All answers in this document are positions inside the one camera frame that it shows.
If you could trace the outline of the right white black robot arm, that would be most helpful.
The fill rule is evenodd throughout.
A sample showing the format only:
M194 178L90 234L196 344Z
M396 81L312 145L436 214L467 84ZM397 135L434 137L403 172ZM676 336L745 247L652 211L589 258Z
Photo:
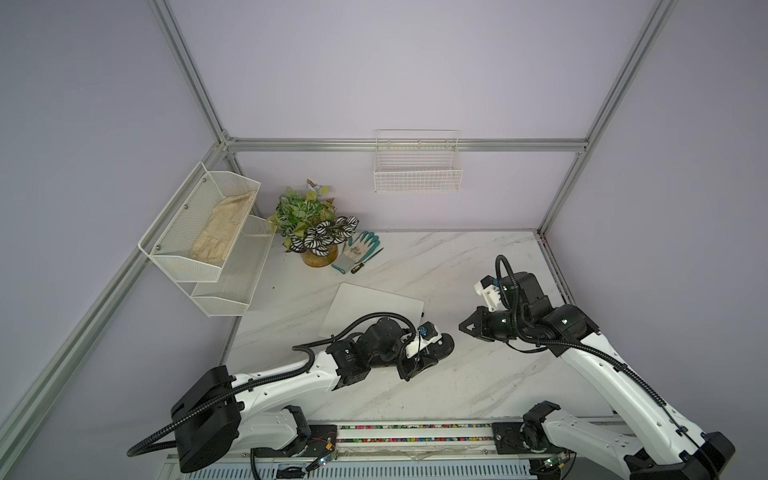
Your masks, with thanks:
M519 435L527 450L562 449L623 479L721 477L735 453L724 434L706 432L675 410L579 307L553 306L534 274L514 271L503 255L494 269L476 284L484 303L460 331L507 346L520 340L526 354L552 353L587 380L632 432L620 435L542 401L522 417Z

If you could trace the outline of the white laptop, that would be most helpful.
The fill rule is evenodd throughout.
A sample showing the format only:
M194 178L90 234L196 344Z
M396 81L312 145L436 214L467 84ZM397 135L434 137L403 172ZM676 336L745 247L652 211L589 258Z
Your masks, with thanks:
M338 335L353 321L375 312L401 314L418 325L424 306L423 300L342 283L320 325L318 334L321 338Z

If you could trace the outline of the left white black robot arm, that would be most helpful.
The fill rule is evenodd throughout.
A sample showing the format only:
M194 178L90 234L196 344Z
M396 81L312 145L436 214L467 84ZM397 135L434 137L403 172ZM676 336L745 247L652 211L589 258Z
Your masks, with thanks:
M304 362L256 373L232 374L224 365L208 370L172 407L170 423L126 455L173 449L184 473L207 468L233 449L295 456L313 437L300 400L357 384L378 368L393 368L410 381L454 348L453 338L431 322L368 313L336 335L293 346L306 354Z

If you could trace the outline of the black wireless mouse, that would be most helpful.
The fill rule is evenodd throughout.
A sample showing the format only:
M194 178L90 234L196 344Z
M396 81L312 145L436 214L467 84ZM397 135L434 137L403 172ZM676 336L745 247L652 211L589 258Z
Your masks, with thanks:
M428 346L428 356L437 361L447 358L455 348L455 341L450 334L442 334L439 340Z

